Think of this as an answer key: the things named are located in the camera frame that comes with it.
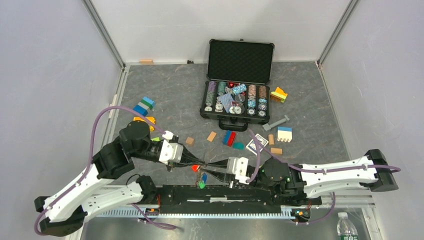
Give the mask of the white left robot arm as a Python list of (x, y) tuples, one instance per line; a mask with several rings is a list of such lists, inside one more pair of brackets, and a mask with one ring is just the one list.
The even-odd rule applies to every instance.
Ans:
[(158, 190), (150, 176), (141, 175), (129, 185), (94, 197), (100, 188), (135, 168), (133, 159), (164, 164), (168, 170), (202, 165), (203, 161), (166, 131), (160, 141), (152, 141), (147, 122), (132, 121), (111, 143), (92, 155), (86, 168), (66, 187), (52, 196), (39, 196), (34, 204), (34, 230), (41, 236), (64, 237), (79, 230), (93, 217), (126, 204), (151, 204)]

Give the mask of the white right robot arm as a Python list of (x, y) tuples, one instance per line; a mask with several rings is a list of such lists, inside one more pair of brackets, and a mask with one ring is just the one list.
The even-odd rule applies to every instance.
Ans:
[(349, 189), (398, 190), (393, 174), (401, 170), (389, 165), (379, 149), (368, 150), (357, 159), (326, 164), (290, 164), (272, 156), (259, 167), (248, 165), (245, 157), (230, 157), (215, 166), (225, 172), (207, 173), (230, 187), (239, 184), (267, 190), (295, 204)]

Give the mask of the green key tag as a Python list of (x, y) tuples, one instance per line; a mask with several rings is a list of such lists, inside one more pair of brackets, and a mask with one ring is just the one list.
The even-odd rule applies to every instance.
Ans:
[(206, 184), (202, 181), (202, 182), (199, 182), (198, 183), (198, 187), (200, 188), (200, 189), (204, 189), (205, 187), (206, 187)]

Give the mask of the blue key tag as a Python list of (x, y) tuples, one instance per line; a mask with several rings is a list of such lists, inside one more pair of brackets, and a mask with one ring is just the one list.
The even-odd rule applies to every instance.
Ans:
[(207, 178), (208, 178), (207, 174), (206, 174), (206, 173), (203, 173), (203, 174), (202, 174), (202, 177), (201, 177), (201, 180), (202, 180), (202, 182), (203, 182), (204, 184), (206, 184), (206, 182), (207, 182)]

